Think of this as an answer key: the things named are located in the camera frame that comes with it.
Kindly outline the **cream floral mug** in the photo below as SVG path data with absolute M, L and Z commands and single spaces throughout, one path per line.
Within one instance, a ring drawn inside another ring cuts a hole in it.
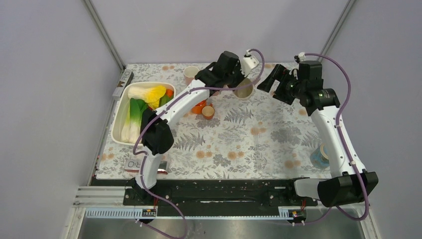
M 245 78 L 239 85 L 239 90 L 233 91 L 234 95 L 240 100 L 249 99 L 254 92 L 254 85 L 249 78 Z

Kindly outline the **light pink mug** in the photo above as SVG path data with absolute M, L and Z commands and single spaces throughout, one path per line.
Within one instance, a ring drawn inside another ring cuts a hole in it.
M 183 70 L 184 79 L 187 85 L 195 79 L 196 74 L 199 72 L 199 68 L 196 66 L 188 66 Z

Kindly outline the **small red-orange mug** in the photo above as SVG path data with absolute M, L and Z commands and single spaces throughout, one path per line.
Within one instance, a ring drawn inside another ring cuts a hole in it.
M 215 109 L 213 108 L 212 104 L 204 106 L 202 108 L 201 114 L 206 120 L 211 120 L 215 114 Z

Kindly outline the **orange mug black rim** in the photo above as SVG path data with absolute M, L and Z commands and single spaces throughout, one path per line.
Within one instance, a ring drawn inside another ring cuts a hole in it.
M 203 101 L 199 102 L 198 104 L 196 104 L 196 105 L 192 108 L 191 112 L 192 112 L 192 113 L 194 113 L 194 114 L 199 115 L 199 114 L 201 114 L 201 113 L 202 113 L 202 109 L 203 109 L 206 105 L 207 105 L 207 101 L 206 101 L 206 100 L 203 100 Z

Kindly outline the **blue glazed mug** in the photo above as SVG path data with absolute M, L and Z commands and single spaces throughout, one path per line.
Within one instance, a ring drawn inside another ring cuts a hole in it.
M 316 168 L 326 169 L 329 167 L 329 159 L 324 143 L 310 154 L 310 162 Z

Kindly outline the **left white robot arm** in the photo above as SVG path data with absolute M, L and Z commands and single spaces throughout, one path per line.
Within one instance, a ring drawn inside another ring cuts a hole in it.
M 153 187 L 157 183 L 157 170 L 166 153 L 174 144 L 171 129 L 201 101 L 207 100 L 224 86 L 236 87 L 247 76 L 244 63 L 229 51 L 220 54 L 217 61 L 200 70 L 186 88 L 170 102 L 142 113 L 133 155 L 140 157 L 141 168 L 130 186 L 135 198 L 144 205 L 154 200 Z

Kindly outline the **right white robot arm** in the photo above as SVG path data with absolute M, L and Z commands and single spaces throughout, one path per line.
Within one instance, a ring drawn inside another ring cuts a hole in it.
M 335 90 L 323 86 L 322 64 L 319 61 L 302 61 L 296 77 L 283 65 L 276 64 L 257 88 L 269 92 L 275 81 L 279 85 L 273 98 L 289 105 L 298 99 L 316 125 L 326 146 L 331 173 L 331 178 L 325 180 L 295 180 L 294 186 L 285 192 L 287 202 L 298 205 L 309 197 L 321 201 L 326 207 L 354 203 L 368 206 L 368 196 L 379 179 L 376 172 L 367 171 L 353 148 L 337 94 Z

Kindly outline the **floral table mat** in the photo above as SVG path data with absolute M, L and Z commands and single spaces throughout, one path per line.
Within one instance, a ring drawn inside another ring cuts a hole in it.
M 172 129 L 167 179 L 330 178 L 329 168 L 310 160 L 321 140 L 298 101 L 254 90 L 246 100 L 223 91 L 209 103 L 212 119 L 186 113 Z

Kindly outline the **toy carrot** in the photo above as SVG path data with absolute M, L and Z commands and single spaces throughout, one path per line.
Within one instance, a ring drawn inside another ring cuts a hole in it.
M 166 90 L 166 95 L 167 95 L 169 98 L 173 98 L 173 97 L 174 97 L 174 91 L 172 91 L 172 90 L 170 90 L 170 89 L 167 89 L 167 90 Z

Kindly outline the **toy yellow cabbage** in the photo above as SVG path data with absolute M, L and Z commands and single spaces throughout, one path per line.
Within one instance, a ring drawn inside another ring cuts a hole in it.
M 151 88 L 142 88 L 133 86 L 127 91 L 129 98 L 141 99 L 149 105 L 150 108 L 156 109 L 160 106 L 161 98 L 166 94 L 167 89 L 164 86 L 155 86 Z

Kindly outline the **white plastic tray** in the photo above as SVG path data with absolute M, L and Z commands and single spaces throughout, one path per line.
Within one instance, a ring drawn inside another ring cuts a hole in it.
M 164 83 L 164 82 L 135 82 L 129 84 L 122 92 L 120 100 L 116 104 L 116 108 L 114 111 L 114 119 L 110 127 L 110 135 L 114 142 L 123 144 L 123 145 L 129 145 L 134 146 L 134 143 L 124 142 L 121 140 L 121 131 L 124 127 L 127 110 L 130 104 L 130 99 L 128 96 L 128 91 L 130 88 L 138 87 L 138 88 L 151 88 L 155 86 L 163 86 L 166 89 L 172 90 L 174 93 L 176 93 L 176 88 L 174 85 L 170 83 Z

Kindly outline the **toy green bok choy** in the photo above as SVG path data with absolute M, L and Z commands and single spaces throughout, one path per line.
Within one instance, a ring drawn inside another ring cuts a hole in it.
M 140 136 L 142 114 L 148 108 L 148 104 L 142 99 L 129 99 L 129 107 L 126 113 L 123 128 L 120 134 L 121 141 L 135 143 Z

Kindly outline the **silver snack packet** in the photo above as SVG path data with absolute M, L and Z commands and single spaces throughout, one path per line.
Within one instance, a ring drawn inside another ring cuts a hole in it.
M 126 172 L 136 173 L 140 170 L 141 162 L 140 160 L 131 160 L 127 159 L 125 161 L 124 170 Z M 167 175 L 168 174 L 168 162 L 161 161 L 157 169 L 158 174 Z

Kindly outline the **grey box at wall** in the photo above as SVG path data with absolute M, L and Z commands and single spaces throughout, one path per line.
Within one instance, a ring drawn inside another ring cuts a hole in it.
M 119 100 L 123 94 L 124 89 L 131 83 L 134 77 L 134 73 L 130 69 L 125 69 L 120 79 L 118 80 L 117 86 L 112 94 L 114 100 Z

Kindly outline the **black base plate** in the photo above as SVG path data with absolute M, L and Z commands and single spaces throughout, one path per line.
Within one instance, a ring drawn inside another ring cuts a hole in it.
M 275 207 L 300 209 L 317 206 L 312 198 L 300 197 L 293 188 L 292 180 L 158 180 L 151 192 L 160 196 L 143 203 L 135 195 L 129 180 L 125 186 L 123 205 L 149 206 L 174 209 L 164 202 L 171 201 L 183 212 L 217 212 L 223 210 L 263 211 Z

